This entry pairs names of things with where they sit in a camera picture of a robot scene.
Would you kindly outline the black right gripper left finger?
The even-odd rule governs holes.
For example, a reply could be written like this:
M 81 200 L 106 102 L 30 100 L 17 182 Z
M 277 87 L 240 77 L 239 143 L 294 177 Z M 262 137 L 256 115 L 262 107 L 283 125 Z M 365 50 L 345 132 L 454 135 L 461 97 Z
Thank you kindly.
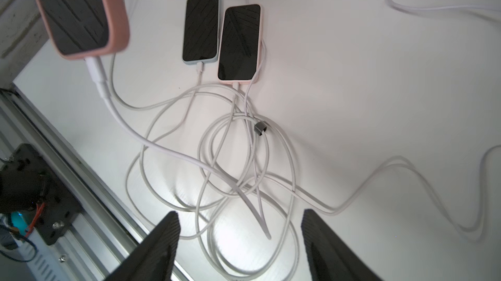
M 168 213 L 107 280 L 170 280 L 181 226 L 178 214 Z

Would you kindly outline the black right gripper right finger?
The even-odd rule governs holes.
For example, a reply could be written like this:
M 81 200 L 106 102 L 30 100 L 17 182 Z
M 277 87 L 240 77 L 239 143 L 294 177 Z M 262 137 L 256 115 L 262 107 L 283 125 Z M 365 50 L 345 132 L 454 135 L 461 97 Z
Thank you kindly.
M 301 232 L 313 280 L 380 280 L 314 210 L 304 210 Z

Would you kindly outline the phone with pink case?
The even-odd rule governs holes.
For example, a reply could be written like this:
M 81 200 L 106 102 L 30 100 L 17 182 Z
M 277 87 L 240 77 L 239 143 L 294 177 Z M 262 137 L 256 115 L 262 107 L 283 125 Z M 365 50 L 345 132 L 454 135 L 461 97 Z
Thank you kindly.
M 261 39 L 262 7 L 259 4 L 226 9 L 217 71 L 222 84 L 251 82 L 262 57 Z

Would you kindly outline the phone with light green case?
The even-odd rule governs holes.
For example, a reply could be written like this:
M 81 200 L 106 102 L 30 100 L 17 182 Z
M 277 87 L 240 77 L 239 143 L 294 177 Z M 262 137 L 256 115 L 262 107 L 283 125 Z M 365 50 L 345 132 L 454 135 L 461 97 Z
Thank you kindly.
M 218 57 L 220 0 L 187 0 L 182 60 L 211 63 Z

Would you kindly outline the phone with black case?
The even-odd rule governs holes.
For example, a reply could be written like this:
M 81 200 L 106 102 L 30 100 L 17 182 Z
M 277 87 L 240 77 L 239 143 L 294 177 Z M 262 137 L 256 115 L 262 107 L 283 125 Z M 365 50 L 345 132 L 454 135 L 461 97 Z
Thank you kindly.
M 46 30 L 68 60 L 123 51 L 130 27 L 124 0 L 36 0 Z

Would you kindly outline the aluminium front rail frame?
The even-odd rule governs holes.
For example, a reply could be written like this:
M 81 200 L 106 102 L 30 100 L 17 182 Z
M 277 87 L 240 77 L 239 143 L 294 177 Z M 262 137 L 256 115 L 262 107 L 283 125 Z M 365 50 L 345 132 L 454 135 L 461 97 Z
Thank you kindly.
M 21 144 L 30 144 L 43 156 L 82 205 L 83 211 L 56 244 L 49 246 L 71 280 L 107 280 L 150 234 L 77 156 L 30 101 L 19 91 L 1 90 L 1 165 Z M 19 212 L 1 213 L 1 246 L 30 244 L 27 224 Z M 35 280 L 22 262 L 1 251 L 2 280 Z M 188 280 L 174 261 L 170 280 Z

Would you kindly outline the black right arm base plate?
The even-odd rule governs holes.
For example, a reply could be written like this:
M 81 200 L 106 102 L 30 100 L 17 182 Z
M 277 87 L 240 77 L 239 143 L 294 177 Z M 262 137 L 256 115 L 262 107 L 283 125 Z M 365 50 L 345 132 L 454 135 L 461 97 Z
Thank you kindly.
M 48 246 L 56 244 L 82 211 L 34 146 L 19 145 L 1 165 L 1 213 L 19 212 L 27 224 L 25 234 L 37 232 Z

